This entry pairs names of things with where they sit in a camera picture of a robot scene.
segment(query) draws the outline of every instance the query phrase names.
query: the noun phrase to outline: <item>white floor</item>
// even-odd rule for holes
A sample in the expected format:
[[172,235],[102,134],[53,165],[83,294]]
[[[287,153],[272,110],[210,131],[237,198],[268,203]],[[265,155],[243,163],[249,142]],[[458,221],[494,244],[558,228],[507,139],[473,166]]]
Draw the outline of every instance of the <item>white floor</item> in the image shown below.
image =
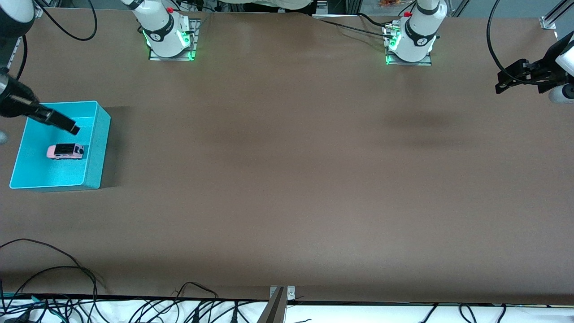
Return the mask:
[[[22,305],[30,303],[31,301],[14,301],[12,305]],[[109,323],[130,323],[130,318],[145,302],[140,300],[135,301],[113,301],[113,302],[98,302],[98,309]],[[156,309],[161,311],[172,304],[172,301],[163,301],[156,305]],[[185,301],[179,304],[179,317],[178,308],[172,306],[165,314],[157,316],[157,312],[150,309],[141,319],[141,322],[150,323],[180,323],[184,322],[185,318],[192,312],[192,310],[199,304],[199,301]],[[265,302],[251,303],[240,306],[241,313],[248,319],[249,323],[256,323],[259,315],[265,307]],[[215,318],[234,306],[233,302],[225,302],[221,305],[215,306],[211,313],[211,323],[230,323],[232,311],[227,312],[215,321]],[[91,304],[83,305],[83,308],[89,312]],[[313,305],[296,305],[289,307],[286,312],[285,323],[301,323],[305,320],[310,320],[310,323],[418,323],[424,319],[431,306],[417,306],[417,305],[385,305],[385,306],[313,306]],[[476,316],[477,323],[496,323],[501,313],[501,307],[477,307],[473,306],[472,310]],[[40,316],[42,310],[34,310],[30,316],[30,320],[35,321]],[[18,315],[4,316],[0,318],[0,323],[9,317],[17,317]],[[201,323],[208,323],[208,314],[202,319]],[[503,317],[501,323],[551,323],[563,322],[572,323],[574,321],[574,308],[549,308],[549,307],[509,307]],[[60,323],[61,320],[50,313],[46,313],[42,319],[43,323]],[[105,321],[97,314],[96,311],[92,314],[93,323],[105,323]],[[241,316],[238,317],[239,323],[245,323]],[[455,306],[439,306],[431,315],[428,323],[464,323],[463,318],[460,316],[458,307]],[[77,314],[70,318],[70,323],[80,323]]]

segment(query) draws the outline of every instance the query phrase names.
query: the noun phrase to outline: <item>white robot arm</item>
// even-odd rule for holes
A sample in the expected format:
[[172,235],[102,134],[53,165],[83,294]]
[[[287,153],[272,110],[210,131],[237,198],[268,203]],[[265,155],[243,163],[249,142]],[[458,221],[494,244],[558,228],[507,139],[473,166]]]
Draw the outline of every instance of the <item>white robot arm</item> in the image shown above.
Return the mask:
[[121,0],[137,17],[149,47],[161,57],[180,54],[191,44],[189,18],[169,12],[161,0]]
[[444,0],[417,0],[412,15],[400,19],[401,33],[389,50],[404,61],[422,60],[432,50],[447,11]]
[[553,88],[548,98],[554,103],[574,103],[574,35],[556,63],[569,75],[570,83]]
[[34,23],[32,0],[0,0],[0,39],[21,37]]

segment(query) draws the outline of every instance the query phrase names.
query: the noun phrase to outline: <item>metal mounting plate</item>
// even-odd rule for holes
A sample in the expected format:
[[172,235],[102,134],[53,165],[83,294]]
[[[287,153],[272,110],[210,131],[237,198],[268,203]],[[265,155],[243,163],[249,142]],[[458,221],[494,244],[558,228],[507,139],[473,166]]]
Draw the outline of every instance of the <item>metal mounting plate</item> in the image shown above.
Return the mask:
[[[271,288],[269,289],[269,298],[273,296],[273,293],[279,287],[281,286],[271,286]],[[295,299],[295,286],[287,286],[287,300],[292,301],[294,299]]]
[[[390,25],[392,28],[382,27],[383,34],[389,34],[395,36],[395,33],[398,33],[400,30],[400,23],[399,21],[393,21]],[[427,53],[426,56],[420,61],[406,61],[400,59],[396,53],[389,49],[391,39],[385,38],[384,45],[385,45],[385,62],[387,65],[407,65],[407,66],[431,66],[432,61],[430,53]]]
[[540,27],[542,27],[542,29],[556,29],[556,24],[547,25],[544,18],[546,17],[538,18],[538,20],[540,21]]
[[199,27],[201,26],[199,19],[189,20],[189,30],[192,31],[189,34],[190,46],[184,49],[179,55],[174,57],[161,57],[154,53],[153,50],[149,50],[149,60],[165,60],[165,61],[192,61],[195,60],[195,54],[197,51],[197,41],[199,39]]

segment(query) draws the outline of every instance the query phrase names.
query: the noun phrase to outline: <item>metal bracket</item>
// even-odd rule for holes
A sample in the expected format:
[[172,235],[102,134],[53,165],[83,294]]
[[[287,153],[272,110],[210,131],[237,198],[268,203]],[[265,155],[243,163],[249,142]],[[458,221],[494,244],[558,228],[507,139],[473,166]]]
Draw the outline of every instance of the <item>metal bracket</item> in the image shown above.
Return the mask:
[[[275,291],[281,286],[271,286],[269,289],[269,297],[272,297]],[[287,300],[292,301],[295,299],[295,286],[283,286],[287,287]]]
[[538,18],[538,20],[540,21],[540,27],[542,27],[542,29],[556,29],[556,24],[555,23],[551,23],[550,25],[548,25],[546,23],[546,17],[542,16],[540,18]]
[[383,43],[385,45],[385,62],[387,65],[407,65],[407,66],[431,66],[431,55],[427,53],[426,56],[420,61],[405,61],[400,59],[397,54],[390,50],[394,46],[398,36],[401,33],[400,20],[395,20],[391,24],[382,27],[383,34],[391,35],[393,38],[385,38]]
[[294,286],[271,286],[271,297],[257,323],[284,323],[288,296],[295,296]]
[[545,16],[540,17],[540,25],[543,29],[556,29],[554,24],[560,17],[574,6],[574,0],[560,0]]
[[149,50],[149,60],[167,60],[167,61],[192,61],[195,60],[197,52],[197,41],[199,39],[199,29],[201,23],[199,19],[186,19],[184,21],[184,29],[189,30],[191,33],[189,37],[190,45],[184,49],[179,55],[174,57],[158,56],[151,48]]

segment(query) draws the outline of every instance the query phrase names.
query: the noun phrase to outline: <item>black cable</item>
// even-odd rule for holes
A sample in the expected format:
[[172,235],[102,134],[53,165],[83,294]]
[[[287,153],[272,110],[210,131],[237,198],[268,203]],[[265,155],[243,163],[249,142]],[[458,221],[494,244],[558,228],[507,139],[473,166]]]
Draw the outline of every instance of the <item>black cable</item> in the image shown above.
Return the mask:
[[409,7],[413,7],[413,8],[414,8],[414,6],[415,6],[416,4],[417,4],[417,1],[416,1],[416,0],[413,1],[413,3],[411,3],[410,5],[407,5],[406,7],[404,7],[404,8],[401,10],[401,12],[398,13],[398,16],[401,17],[401,14],[402,14],[403,12],[405,12]]
[[22,54],[22,63],[20,63],[18,74],[16,74],[17,80],[22,76],[22,72],[24,72],[24,67],[26,66],[26,60],[28,59],[28,41],[26,41],[26,35],[22,36],[22,47],[24,49],[24,53]]
[[239,313],[239,309],[237,308],[237,305],[239,305],[238,301],[235,301],[235,308],[233,308],[233,314],[231,315],[231,321],[230,323],[238,323],[237,322],[237,315]]
[[[32,275],[32,277],[28,278],[28,280],[26,280],[22,285],[20,285],[20,287],[19,287],[18,290],[14,293],[14,295],[18,294],[19,291],[21,291],[22,289],[24,289],[24,287],[25,287],[31,280],[33,280],[35,277],[37,277],[37,276],[39,276],[39,275],[41,275],[41,274],[43,274],[43,273],[45,273],[45,272],[47,272],[47,271],[51,271],[51,270],[55,270],[55,269],[60,269],[60,268],[74,268],[74,269],[79,269],[84,275],[86,275],[86,276],[90,279],[90,281],[91,281],[92,284],[93,284],[93,288],[92,288],[92,299],[94,300],[94,302],[93,302],[92,308],[90,309],[90,314],[91,314],[92,311],[93,311],[93,309],[94,309],[94,306],[95,306],[95,304],[96,304],[95,301],[96,301],[97,298],[98,298],[98,285],[97,285],[97,280],[96,280],[95,275],[94,275],[89,269],[83,267],[83,266],[79,263],[79,261],[76,260],[76,258],[74,258],[74,257],[73,257],[72,255],[70,255],[69,253],[67,253],[67,252],[63,251],[62,249],[57,248],[57,247],[55,247],[55,246],[53,246],[53,245],[51,245],[51,244],[44,243],[44,242],[42,242],[42,241],[38,241],[38,240],[34,240],[34,239],[28,239],[28,238],[14,239],[14,240],[8,241],[8,242],[6,242],[6,243],[0,245],[0,249],[4,248],[4,247],[6,247],[6,246],[8,246],[8,245],[10,245],[10,244],[12,244],[12,243],[19,242],[19,241],[28,241],[28,242],[31,242],[31,243],[40,244],[40,245],[46,246],[46,247],[48,247],[48,248],[54,249],[55,251],[60,252],[60,253],[62,253],[63,255],[65,255],[66,257],[70,258],[70,259],[74,262],[74,264],[76,264],[76,265],[75,265],[75,266],[55,266],[55,267],[50,267],[50,268],[48,268],[48,269],[44,269],[44,270],[42,270],[42,271],[40,271],[40,272],[37,272],[36,274]],[[14,299],[14,298],[12,298],[12,299],[10,300],[10,302],[8,303],[8,307],[10,307],[10,305],[11,305],[13,299]]]
[[215,298],[219,298],[219,295],[218,295],[216,292],[210,290],[209,288],[207,288],[207,287],[205,287],[205,286],[203,286],[202,284],[197,283],[197,282],[186,282],[186,283],[184,283],[184,284],[182,285],[182,287],[179,289],[179,291],[177,292],[176,298],[177,298],[180,294],[183,294],[183,293],[185,292],[185,288],[186,288],[187,285],[189,285],[189,284],[194,285],[194,286],[197,287],[197,288],[203,289],[204,291],[213,294],[213,295],[215,296]]
[[199,304],[195,307],[195,309],[193,311],[191,311],[191,313],[189,314],[189,316],[183,321],[183,323],[189,323],[191,321],[191,323],[199,323],[200,319],[203,316],[199,316],[199,314],[201,313],[202,310],[204,310],[205,308],[207,308],[207,306],[209,306],[210,304],[213,304],[215,301],[201,301],[199,302]]
[[460,17],[460,15],[463,13],[464,9],[466,9],[466,7],[468,6],[468,4],[470,3],[470,1],[467,1],[466,3],[464,3],[462,8],[457,8],[456,11],[458,11],[458,14],[454,17],[458,18]]
[[502,312],[501,312],[500,316],[498,317],[497,323],[501,323],[502,318],[504,317],[504,314],[506,314],[506,304],[502,304]]
[[492,10],[490,11],[490,16],[488,17],[488,22],[486,24],[486,44],[488,45],[488,51],[490,52],[490,56],[492,56],[492,59],[494,60],[494,63],[498,66],[498,68],[504,73],[506,74],[509,78],[511,78],[512,80],[516,81],[516,82],[520,82],[522,84],[530,84],[530,85],[538,85],[542,82],[534,82],[534,81],[528,81],[528,80],[521,80],[518,79],[512,75],[510,75],[510,73],[504,68],[504,66],[502,66],[502,64],[500,63],[500,61],[498,60],[497,55],[494,53],[494,49],[492,48],[492,41],[490,39],[490,27],[492,24],[492,18],[494,16],[494,11],[496,11],[497,7],[498,7],[498,3],[500,3],[501,0],[496,0],[494,2],[494,5],[492,6]]
[[429,320],[429,317],[431,317],[432,312],[434,312],[438,306],[439,303],[434,303],[430,311],[426,314],[424,320],[422,320],[420,323],[426,323]]
[[243,305],[247,305],[247,304],[251,304],[251,303],[256,303],[256,302],[260,302],[260,301],[248,301],[248,302],[239,304],[239,305],[237,305],[237,306],[233,306],[232,308],[230,308],[230,309],[226,310],[225,312],[219,314],[219,316],[217,316],[216,318],[214,318],[213,321],[207,321],[207,323],[214,323],[214,322],[217,321],[220,317],[224,316],[225,314],[227,314],[227,312],[233,310],[233,309],[236,308],[236,307],[240,307],[240,306],[243,306]]
[[179,5],[177,4],[177,2],[175,2],[175,0],[170,0],[174,5],[176,5],[176,9],[181,11],[181,8],[179,7]]
[[245,320],[246,323],[251,323],[251,322],[249,322],[247,317],[245,317],[245,315],[243,315],[243,313],[241,313],[241,311],[239,310],[239,307],[237,307],[237,313],[239,313],[239,316],[241,316]]
[[206,316],[207,314],[209,314],[210,316],[207,318],[207,322],[209,323],[209,321],[211,320],[211,311],[213,311],[214,307],[217,307],[217,306],[219,306],[219,305],[221,305],[221,304],[223,304],[223,303],[225,303],[225,302],[221,301],[221,302],[219,302],[219,303],[216,304],[215,301],[211,301],[210,309],[208,309],[207,311],[205,311],[203,314],[199,315],[199,320],[201,320],[204,316]]
[[66,35],[72,37],[75,40],[80,40],[80,41],[88,41],[92,38],[94,38],[94,36],[96,36],[96,32],[98,31],[98,17],[96,16],[96,9],[94,9],[94,4],[92,4],[92,0],[88,0],[88,3],[90,4],[90,8],[92,9],[92,14],[94,15],[94,31],[92,32],[91,35],[89,35],[86,38],[80,38],[77,36],[74,36],[72,34],[70,34],[70,32],[68,32],[67,30],[64,29],[64,27],[62,27],[53,17],[50,13],[48,13],[45,10],[45,6],[40,3],[39,0],[34,0],[34,2],[40,7],[42,8],[42,11],[46,14],[46,16],[48,16],[48,18],[50,18],[50,20],[52,20],[52,22],[58,27],[60,28],[60,30],[62,30]]
[[[179,303],[181,303],[181,302],[184,302],[184,301],[183,301],[183,300],[178,301],[178,302],[175,302],[175,301],[174,301],[171,305],[169,305],[168,307],[166,307],[166,308],[163,309],[163,310],[171,309],[174,305],[177,305],[177,304],[179,304]],[[147,323],[152,323],[152,321],[155,320],[155,319],[156,319],[157,317],[159,317],[160,315],[161,315],[161,313],[157,313],[155,316],[153,316],[151,319],[149,319],[149,320],[147,321]]]
[[44,306],[44,311],[42,312],[42,314],[40,314],[40,317],[36,320],[36,323],[42,323],[42,319],[44,318],[44,315],[46,314],[47,310],[48,310],[48,300],[46,300],[46,305]]
[[73,300],[70,297],[68,297],[67,295],[65,295],[65,294],[56,294],[56,295],[60,295],[60,296],[63,296],[66,298],[66,303],[63,306],[64,307],[64,313],[62,313],[62,312],[60,312],[60,307],[59,307],[59,305],[61,305],[61,304],[56,301],[55,295],[53,295],[51,297],[52,301],[54,302],[54,305],[58,305],[58,306],[56,306],[56,310],[58,311],[58,313],[60,315],[62,315],[66,319],[66,322],[69,323],[70,317],[73,314],[73,311],[76,311],[76,313],[80,317],[80,322],[84,323],[84,318],[82,317],[82,314],[75,308],[75,306],[79,306],[78,305],[79,301],[76,304],[74,304]]
[[0,298],[2,298],[2,309],[6,312],[6,303],[4,303],[4,288],[2,287],[2,280],[0,279]]
[[206,6],[204,6],[204,5],[198,5],[195,1],[184,0],[184,1],[181,1],[181,2],[182,2],[182,3],[187,3],[187,4],[190,5],[190,6],[195,6],[198,10],[199,10],[199,8],[202,8],[202,9],[207,9],[207,10],[209,10],[209,11],[211,11],[211,12],[217,12],[217,11],[216,11],[215,9],[213,9],[213,8],[206,7]]
[[[81,310],[87,317],[90,316],[90,315],[86,312],[86,310],[82,307],[81,304],[78,303],[78,304],[76,304],[76,305],[74,305],[74,306],[79,307],[80,310]],[[100,315],[100,317],[104,320],[104,322],[110,323],[110,321],[108,321],[108,320],[104,317],[104,315],[102,315],[102,313],[100,312],[100,310],[98,309],[97,306],[95,307],[95,309],[96,309],[96,312],[98,312],[98,315]]]
[[[161,302],[163,302],[163,301],[160,301],[160,302],[156,303],[155,305],[152,305],[152,309],[153,309],[154,311],[156,311],[158,314],[161,314],[161,313],[165,310],[165,309],[164,309],[164,310],[161,310],[161,312],[160,312],[160,311],[158,311],[158,310],[156,309],[156,305],[158,305],[158,304],[161,303]],[[176,323],[177,323],[177,320],[179,320],[179,306],[177,307],[177,309],[178,309],[178,314],[177,314],[177,315],[178,315],[178,318],[174,321],[174,322],[176,322]],[[165,322],[164,322],[164,319],[161,318],[161,316],[159,316],[158,318],[160,319],[161,323],[165,323]]]
[[347,29],[356,30],[356,31],[362,32],[362,33],[373,34],[373,35],[376,35],[376,36],[381,36],[381,37],[383,37],[383,38],[392,38],[392,36],[391,36],[391,35],[388,35],[388,34],[374,33],[374,32],[370,32],[370,31],[368,31],[368,30],[359,29],[359,28],[355,28],[355,27],[351,27],[351,26],[346,26],[346,25],[339,24],[339,23],[337,23],[337,22],[332,22],[332,21],[323,20],[323,19],[321,19],[321,21],[322,21],[322,22],[326,22],[326,23],[331,24],[331,25],[335,25],[335,26],[339,26],[339,27],[343,27],[343,28],[347,28]]
[[135,310],[134,314],[131,315],[130,319],[127,321],[127,323],[132,323],[132,320],[135,318],[135,316],[138,314],[138,312],[141,312],[141,314],[139,315],[139,317],[133,321],[133,322],[138,322],[139,320],[141,320],[141,318],[144,316],[144,309],[147,305],[150,305],[153,301],[146,301],[143,303],[142,306],[140,306],[137,310]]
[[164,302],[164,300],[159,300],[159,301],[157,301],[157,303],[155,303],[155,304],[152,304],[152,302],[148,302],[147,305],[150,305],[150,308],[148,308],[148,309],[145,310],[145,311],[144,311],[144,309],[142,309],[142,313],[141,313],[141,315],[139,316],[139,318],[135,321],[135,323],[140,323],[141,320],[142,320],[142,318],[144,317],[144,315],[145,315],[147,312],[149,312],[150,310],[152,310],[152,309],[157,312],[157,314],[158,314],[157,318],[159,318],[161,322],[164,322],[164,319],[161,318],[161,316],[159,316],[159,315],[169,312],[169,309],[171,309],[171,307],[173,306],[173,304],[171,304],[170,306],[168,306],[168,307],[162,309],[161,311],[158,311],[158,310],[156,309],[156,306],[159,305],[160,303],[163,303],[163,302]]
[[375,25],[375,26],[379,26],[379,27],[384,27],[384,26],[385,26],[385,24],[382,24],[382,23],[380,23],[380,22],[376,22],[376,21],[372,20],[371,17],[367,16],[367,15],[364,14],[364,13],[360,13],[360,12],[359,12],[359,13],[357,13],[357,16],[365,18],[366,20],[368,20],[371,24],[373,24],[373,25]]
[[[54,298],[52,298],[52,300],[54,301],[54,305],[59,305],[58,302],[56,302],[56,300]],[[50,313],[58,316],[59,319],[62,320],[62,323],[69,323],[69,319],[65,318],[64,313],[62,313],[62,311],[60,311],[60,307],[59,306],[55,306],[54,309],[53,308],[48,308],[48,310],[50,311]]]
[[[472,316],[472,322],[469,319],[467,319],[467,317],[464,315],[463,306],[468,308],[468,311],[470,312],[470,315]],[[467,321],[467,323],[476,323],[476,317],[474,316],[474,312],[472,311],[470,306],[468,306],[467,304],[459,304],[459,313],[460,313],[460,316],[462,316],[463,319],[465,321]]]

